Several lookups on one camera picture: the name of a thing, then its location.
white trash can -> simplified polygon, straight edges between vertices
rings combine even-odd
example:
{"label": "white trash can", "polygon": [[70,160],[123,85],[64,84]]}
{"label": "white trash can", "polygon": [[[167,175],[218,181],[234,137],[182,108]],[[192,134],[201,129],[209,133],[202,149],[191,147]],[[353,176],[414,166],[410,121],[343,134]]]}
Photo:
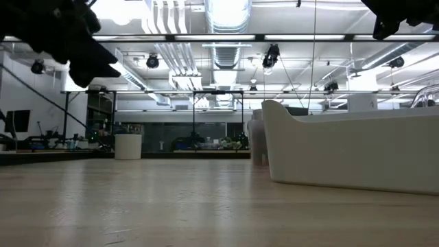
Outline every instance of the white trash can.
{"label": "white trash can", "polygon": [[116,134],[115,159],[138,160],[142,157],[141,134]]}

cable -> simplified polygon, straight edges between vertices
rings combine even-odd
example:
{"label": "cable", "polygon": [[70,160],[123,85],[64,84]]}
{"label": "cable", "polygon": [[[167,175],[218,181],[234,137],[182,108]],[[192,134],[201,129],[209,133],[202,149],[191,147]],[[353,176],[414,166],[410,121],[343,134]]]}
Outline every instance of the cable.
{"label": "cable", "polygon": [[283,69],[285,70],[285,73],[287,74],[287,77],[288,77],[289,83],[291,84],[291,87],[292,87],[293,91],[295,92],[295,94],[296,94],[296,96],[297,96],[297,99],[299,100],[300,104],[301,104],[302,107],[304,108],[305,106],[303,105],[302,100],[301,100],[300,97],[299,97],[299,94],[296,92],[296,89],[294,88],[293,82],[291,81],[291,78],[290,78],[289,75],[288,75],[287,68],[285,67],[285,64],[283,63],[283,60],[282,60],[281,55],[279,55],[279,58],[281,59],[282,66],[283,66]]}
{"label": "cable", "polygon": [[102,147],[105,149],[105,151],[108,151],[106,146],[104,145],[104,143],[101,142],[101,140],[99,139],[99,137],[92,131],[90,130],[85,124],[83,124],[79,119],[77,119],[75,116],[73,116],[72,114],[68,113],[63,107],[57,105],[57,103],[51,101],[49,98],[45,97],[44,95],[42,95],[40,92],[38,92],[37,90],[33,89],[31,86],[29,86],[26,82],[24,82],[22,79],[20,79],[14,72],[12,72],[11,70],[9,70],[8,68],[6,68],[6,66],[3,63],[0,63],[0,67],[3,68],[6,72],[8,72],[13,78],[15,78],[17,81],[19,81],[23,86],[27,87],[29,90],[31,90],[32,92],[34,92],[35,94],[37,94],[38,96],[40,96],[41,98],[45,99],[47,102],[49,102],[50,104],[54,105],[56,108],[62,110],[64,113],[66,113],[68,116],[70,116],[73,120],[75,120],[76,122],[78,122],[81,126],[83,126],[92,136],[96,137],[97,142],[102,145]]}
{"label": "cable", "polygon": [[91,8],[96,2],[97,0],[91,0],[91,2],[88,4],[88,7]]}
{"label": "cable", "polygon": [[314,0],[314,42],[313,42],[313,66],[311,67],[311,85],[309,85],[308,110],[311,106],[311,92],[313,90],[314,81],[314,56],[316,55],[316,30],[317,30],[317,0]]}

wooden floor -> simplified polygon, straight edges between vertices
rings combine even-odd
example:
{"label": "wooden floor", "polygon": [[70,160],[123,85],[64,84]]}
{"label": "wooden floor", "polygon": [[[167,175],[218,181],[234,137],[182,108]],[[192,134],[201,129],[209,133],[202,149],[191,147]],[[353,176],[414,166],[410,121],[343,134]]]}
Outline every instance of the wooden floor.
{"label": "wooden floor", "polygon": [[276,184],[249,161],[0,167],[0,246],[439,246],[439,197]]}

fluorescent light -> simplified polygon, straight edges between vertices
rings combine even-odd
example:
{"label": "fluorescent light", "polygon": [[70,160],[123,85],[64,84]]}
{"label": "fluorescent light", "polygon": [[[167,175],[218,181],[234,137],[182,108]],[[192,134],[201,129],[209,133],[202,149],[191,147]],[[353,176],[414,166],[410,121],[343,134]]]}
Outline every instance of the fluorescent light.
{"label": "fluorescent light", "polygon": [[308,35],[265,35],[265,40],[342,40],[344,35],[308,34]]}
{"label": "fluorescent light", "polygon": [[163,35],[118,35],[118,36],[106,36],[106,35],[96,35],[93,37],[99,42],[105,41],[117,41],[117,42],[135,42],[135,41],[164,41],[166,37]]}
{"label": "fluorescent light", "polygon": [[169,110],[146,110],[147,113],[166,113],[166,112],[171,112],[173,111],[172,109]]}
{"label": "fluorescent light", "polygon": [[193,91],[153,91],[154,93],[162,94],[193,94]]}
{"label": "fluorescent light", "polygon": [[252,44],[203,44],[203,48],[245,48],[252,47]]}
{"label": "fluorescent light", "polygon": [[15,38],[15,37],[13,37],[13,36],[6,36],[6,37],[3,39],[3,41],[4,41],[4,42],[19,42],[20,40],[17,39],[17,38]]}
{"label": "fluorescent light", "polygon": [[145,91],[117,91],[118,94],[144,94]]}
{"label": "fluorescent light", "polygon": [[254,35],[246,35],[246,34],[177,35],[176,40],[254,40]]}
{"label": "fluorescent light", "polygon": [[117,110],[118,113],[141,113],[143,110]]}
{"label": "fluorescent light", "polygon": [[[384,40],[432,40],[436,35],[404,34],[391,35]],[[355,35],[354,40],[375,40],[372,35]]]}
{"label": "fluorescent light", "polygon": [[283,91],[244,91],[244,93],[254,93],[254,94],[277,94],[277,93],[283,93]]}

overhead rail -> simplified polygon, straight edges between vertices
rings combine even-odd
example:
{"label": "overhead rail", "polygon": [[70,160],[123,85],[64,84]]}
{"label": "overhead rail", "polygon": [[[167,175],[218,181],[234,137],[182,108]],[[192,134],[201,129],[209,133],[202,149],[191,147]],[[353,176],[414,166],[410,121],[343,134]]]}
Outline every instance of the overhead rail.
{"label": "overhead rail", "polygon": [[[394,34],[385,40],[375,40],[372,34],[110,34],[96,35],[100,43],[220,43],[220,42],[317,42],[317,43],[394,43],[439,42],[439,34]],[[21,40],[6,36],[5,43]]]}

